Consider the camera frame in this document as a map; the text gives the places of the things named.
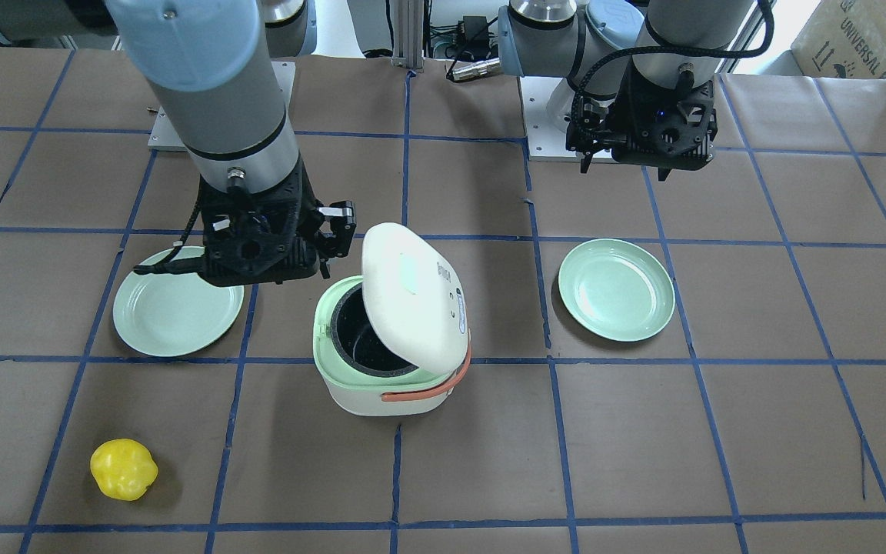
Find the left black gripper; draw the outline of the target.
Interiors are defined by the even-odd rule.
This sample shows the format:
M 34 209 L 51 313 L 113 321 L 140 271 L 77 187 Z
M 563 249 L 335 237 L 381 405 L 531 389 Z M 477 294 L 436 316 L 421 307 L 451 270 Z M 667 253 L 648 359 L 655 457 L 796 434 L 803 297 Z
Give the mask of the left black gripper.
M 630 65 L 606 113 L 581 105 L 566 131 L 567 148 L 580 154 L 580 173 L 602 151 L 620 164 L 655 167 L 659 182 L 673 171 L 706 167 L 718 132 L 716 95 L 711 78 L 700 85 L 694 78 L 685 69 L 674 88 L 665 88 Z

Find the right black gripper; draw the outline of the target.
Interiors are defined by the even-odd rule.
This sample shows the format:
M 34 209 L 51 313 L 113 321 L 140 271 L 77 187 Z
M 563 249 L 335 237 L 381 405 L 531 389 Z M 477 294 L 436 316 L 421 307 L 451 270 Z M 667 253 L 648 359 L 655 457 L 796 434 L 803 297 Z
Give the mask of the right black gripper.
M 259 193 L 229 194 L 199 182 L 202 196 L 202 267 L 199 276 L 218 287 L 307 279 L 318 270 L 330 279 L 329 262 L 349 256 L 358 227 L 351 201 L 320 205 L 302 160 L 276 186 Z M 326 223 L 329 232 L 318 229 Z M 313 245 L 299 234 L 316 231 Z

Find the green plate near left arm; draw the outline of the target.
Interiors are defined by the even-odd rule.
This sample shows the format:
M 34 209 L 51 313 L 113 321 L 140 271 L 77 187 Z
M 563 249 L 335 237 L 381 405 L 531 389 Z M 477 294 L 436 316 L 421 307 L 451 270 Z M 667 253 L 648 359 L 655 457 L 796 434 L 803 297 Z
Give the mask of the green plate near left arm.
M 654 337 L 674 315 L 674 280 L 657 257 L 634 243 L 580 243 L 564 257 L 557 281 L 572 318 L 609 340 Z

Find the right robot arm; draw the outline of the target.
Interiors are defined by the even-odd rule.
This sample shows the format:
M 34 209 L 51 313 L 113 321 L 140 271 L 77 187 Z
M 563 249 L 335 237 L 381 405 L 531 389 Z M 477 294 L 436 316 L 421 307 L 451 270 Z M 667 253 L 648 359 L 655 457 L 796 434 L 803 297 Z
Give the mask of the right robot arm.
M 204 252 L 136 274 L 281 284 L 329 277 L 358 227 L 352 202 L 316 199 L 274 73 L 313 52 L 315 17 L 312 1 L 0 1 L 0 43 L 118 35 L 150 85 L 200 173 L 182 239 L 201 220 Z

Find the green plate near right arm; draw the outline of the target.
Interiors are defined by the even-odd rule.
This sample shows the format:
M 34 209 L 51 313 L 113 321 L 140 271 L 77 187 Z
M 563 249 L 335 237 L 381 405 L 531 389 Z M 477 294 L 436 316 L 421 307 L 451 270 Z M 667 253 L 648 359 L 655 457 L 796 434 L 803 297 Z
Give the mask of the green plate near right arm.
M 145 355 L 176 357 L 211 345 L 232 328 L 242 286 L 217 287 L 196 274 L 139 275 L 122 280 L 112 306 L 120 339 Z

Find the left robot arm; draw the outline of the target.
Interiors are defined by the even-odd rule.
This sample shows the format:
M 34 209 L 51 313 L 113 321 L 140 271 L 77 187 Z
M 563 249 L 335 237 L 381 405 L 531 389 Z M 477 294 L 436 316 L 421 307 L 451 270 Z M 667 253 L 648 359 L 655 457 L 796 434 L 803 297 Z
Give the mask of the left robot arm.
M 700 171 L 718 135 L 714 77 L 772 45 L 770 1 L 510 1 L 496 18 L 502 70 L 562 78 L 563 147 L 588 172 Z

